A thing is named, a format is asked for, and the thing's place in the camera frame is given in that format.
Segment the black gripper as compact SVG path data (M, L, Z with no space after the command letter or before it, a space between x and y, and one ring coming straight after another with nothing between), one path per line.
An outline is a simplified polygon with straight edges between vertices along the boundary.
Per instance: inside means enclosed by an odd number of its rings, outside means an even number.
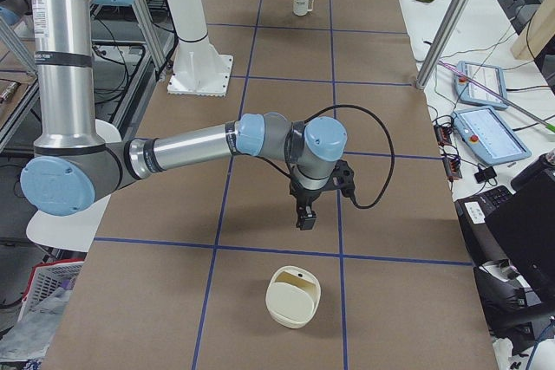
M317 214L312 210L312 203L319 198L328 179L293 178L290 181L290 195L296 200L297 222L299 230L312 230Z

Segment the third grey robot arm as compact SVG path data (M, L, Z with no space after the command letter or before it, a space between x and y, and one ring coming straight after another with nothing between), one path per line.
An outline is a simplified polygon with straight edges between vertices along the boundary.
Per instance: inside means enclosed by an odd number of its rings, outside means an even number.
M29 30L34 29L31 0L1 0L1 18L13 26L23 21Z

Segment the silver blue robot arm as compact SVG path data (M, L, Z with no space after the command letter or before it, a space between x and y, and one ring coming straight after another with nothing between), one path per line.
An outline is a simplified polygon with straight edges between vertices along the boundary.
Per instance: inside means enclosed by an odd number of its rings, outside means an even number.
M347 142L338 120L245 114L165 139L108 143L97 133L90 6L133 1L31 0L42 134L21 175L25 197L40 211L68 216L154 173L250 155L291 165L297 227L310 229L316 220L312 203L334 188Z

